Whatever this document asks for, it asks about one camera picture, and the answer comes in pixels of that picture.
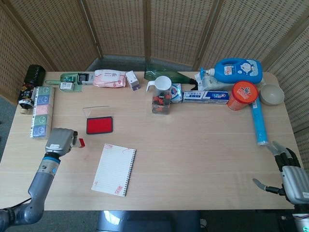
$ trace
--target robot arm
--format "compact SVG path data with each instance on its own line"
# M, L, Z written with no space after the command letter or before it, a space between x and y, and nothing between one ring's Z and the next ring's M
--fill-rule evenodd
M10 226L38 222L43 216L44 203L60 164L60 157L76 144L77 131L54 128L47 141L46 154L29 187L30 202L0 210L0 232Z
M299 232L309 232L309 176L300 167L293 151L277 142L267 145L272 152L282 178L282 188L266 186L257 179L254 183L262 190L285 196L294 205L293 217Z

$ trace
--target orange container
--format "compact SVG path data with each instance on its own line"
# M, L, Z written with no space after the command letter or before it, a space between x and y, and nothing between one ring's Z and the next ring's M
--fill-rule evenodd
M249 81L238 81L234 84L227 106L232 110L241 110L254 102L259 95L257 87Z

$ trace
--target wicker screen panel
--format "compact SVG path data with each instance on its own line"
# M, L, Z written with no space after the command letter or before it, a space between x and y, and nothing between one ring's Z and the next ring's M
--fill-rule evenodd
M58 71L83 71L97 57L76 0L5 1L20 15Z
M309 125L309 27L270 66L285 93L292 127Z
M201 66L228 57L262 61L300 18L307 0L224 1Z
M295 133L295 139L303 167L309 173L309 130Z
M103 54L144 56L142 0L86 0Z
M151 56L193 65L211 0L151 0Z
M30 64L49 67L0 8L0 94L17 102L19 90Z

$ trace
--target notebook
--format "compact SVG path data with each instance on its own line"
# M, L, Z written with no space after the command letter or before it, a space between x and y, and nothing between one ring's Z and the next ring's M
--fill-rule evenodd
M135 149L105 144L92 190L126 196Z

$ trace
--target white measuring cup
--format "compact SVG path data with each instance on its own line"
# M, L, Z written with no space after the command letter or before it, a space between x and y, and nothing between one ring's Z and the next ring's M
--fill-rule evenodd
M155 86L156 92L162 92L169 90L172 86L172 82L167 76L160 76L156 78L156 80L148 82L146 92L149 90L150 86Z

